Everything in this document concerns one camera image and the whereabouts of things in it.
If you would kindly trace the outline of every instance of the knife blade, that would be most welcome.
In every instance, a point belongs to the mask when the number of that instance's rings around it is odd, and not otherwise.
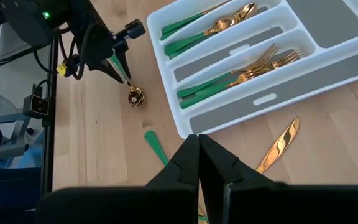
[[[292,124],[287,127],[284,133],[276,140],[256,169],[258,173],[263,174],[288,149],[296,134],[298,134],[300,122],[300,118],[296,117]]]

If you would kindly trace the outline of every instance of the wooden table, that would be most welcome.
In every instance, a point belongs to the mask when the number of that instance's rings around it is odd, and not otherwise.
[[[112,30],[121,30],[173,0],[95,0]],[[71,37],[64,36],[70,45]],[[183,140],[177,134],[150,37],[129,41],[133,83],[144,88],[141,109],[127,103],[128,87],[100,72],[59,78],[53,188],[79,185],[144,185],[163,165],[144,140],[154,130],[168,157]],[[358,184],[358,82],[216,132],[211,137],[256,168],[295,116],[301,128],[293,144],[265,175],[294,184]]]

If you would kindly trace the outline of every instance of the cutlery tray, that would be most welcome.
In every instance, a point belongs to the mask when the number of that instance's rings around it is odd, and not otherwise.
[[[222,3],[177,0],[151,13],[149,34],[179,135],[205,133],[358,80],[358,0],[232,0],[161,41],[163,27]],[[258,14],[170,60],[164,47],[210,28],[248,3]],[[186,109],[177,92],[257,60],[272,44],[304,57]]]

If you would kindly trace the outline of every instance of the fork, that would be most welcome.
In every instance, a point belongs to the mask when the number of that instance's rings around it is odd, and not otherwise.
[[[273,44],[272,46],[270,46],[266,50],[266,52],[262,56],[260,56],[258,58],[258,60],[256,60],[252,64],[250,64],[250,65],[248,65],[248,66],[246,66],[246,67],[244,67],[242,69],[233,70],[233,71],[231,71],[229,73],[226,73],[226,74],[221,75],[221,76],[219,76],[217,78],[214,78],[214,79],[212,79],[212,80],[210,80],[208,82],[204,82],[203,84],[180,90],[180,91],[178,91],[177,96],[178,97],[185,97],[185,96],[191,95],[191,94],[196,93],[197,91],[202,90],[205,87],[213,84],[214,82],[219,81],[220,79],[228,77],[229,75],[231,75],[233,73],[244,72],[244,71],[252,70],[252,69],[257,68],[259,66],[265,65],[267,62],[269,62],[272,59],[272,57],[277,53],[277,51],[278,51],[277,45]]]
[[[200,101],[203,101],[203,100],[209,98],[210,96],[218,94],[224,90],[227,90],[228,88],[231,88],[233,86],[244,83],[250,79],[261,76],[267,72],[278,69],[282,66],[288,65],[289,63],[292,63],[298,59],[301,59],[302,57],[303,57],[302,51],[296,50],[296,51],[292,52],[291,54],[287,55],[286,57],[284,57],[280,60],[277,60],[276,62],[273,62],[269,65],[261,65],[261,66],[255,67],[253,70],[249,70],[249,71],[242,73],[241,75],[239,75],[239,77],[236,81],[234,81],[228,85],[211,86],[209,88],[201,90],[196,93],[196,97],[190,98],[188,100],[183,100],[182,102],[180,102],[180,106],[182,109],[185,109],[189,106],[192,106],[196,103],[199,103]]]
[[[267,72],[270,72],[272,70],[275,70],[275,69],[278,69],[282,66],[285,66],[285,65],[288,65],[294,61],[297,61],[299,59],[301,59],[303,57],[303,52],[301,49],[298,49],[292,53],[290,53],[289,55],[287,55],[286,57],[276,61],[276,62],[273,62],[269,65],[266,65],[266,67],[264,68],[261,68],[258,72],[254,72],[254,73],[242,73],[239,78],[235,81],[235,82],[232,82],[228,85],[226,85],[226,87],[233,87],[233,86],[236,86],[238,84],[241,84],[241,83],[244,83],[250,79],[253,79],[259,75],[263,75]]]

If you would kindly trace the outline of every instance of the black cable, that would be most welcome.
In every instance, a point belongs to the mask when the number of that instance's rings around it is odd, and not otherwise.
[[[50,85],[50,83],[48,82],[48,80],[47,80],[47,79],[44,79],[44,80],[42,80],[40,83],[38,83],[37,88],[38,88],[38,87],[41,87],[42,84],[44,84],[44,83],[46,83],[47,85]]]
[[[70,53],[68,54],[68,56],[71,58],[74,54],[74,48],[75,48],[75,37],[73,37],[73,40],[71,41],[71,46],[70,46]]]
[[[40,61],[40,58],[38,57],[37,49],[33,49],[32,53],[34,54],[35,61],[37,61],[38,65],[42,68],[42,70],[44,70],[44,71],[46,71],[47,73],[50,73],[50,74],[54,74],[54,75],[58,74],[57,71],[51,71],[51,70],[47,69],[44,65],[42,65],[42,63]]]
[[[67,63],[67,54],[66,54],[66,50],[65,50],[65,46],[63,44],[63,39],[62,39],[62,35],[58,34],[57,38],[59,40],[59,46],[60,46],[60,51],[62,52],[63,55],[63,59],[65,60],[65,62]]]
[[[91,34],[92,28],[94,27],[95,24],[91,24],[88,26],[88,28],[86,29],[85,35],[84,35],[84,39],[82,41],[82,47],[81,47],[81,52],[80,52],[80,71],[78,72],[78,75],[73,75],[74,78],[76,80],[81,80],[82,76],[84,74],[84,69],[85,69],[85,61],[84,61],[84,54],[85,54],[85,49],[86,49],[86,45],[88,42],[88,38]]]
[[[66,27],[62,30],[59,30],[59,34],[66,34],[71,31],[71,27]]]

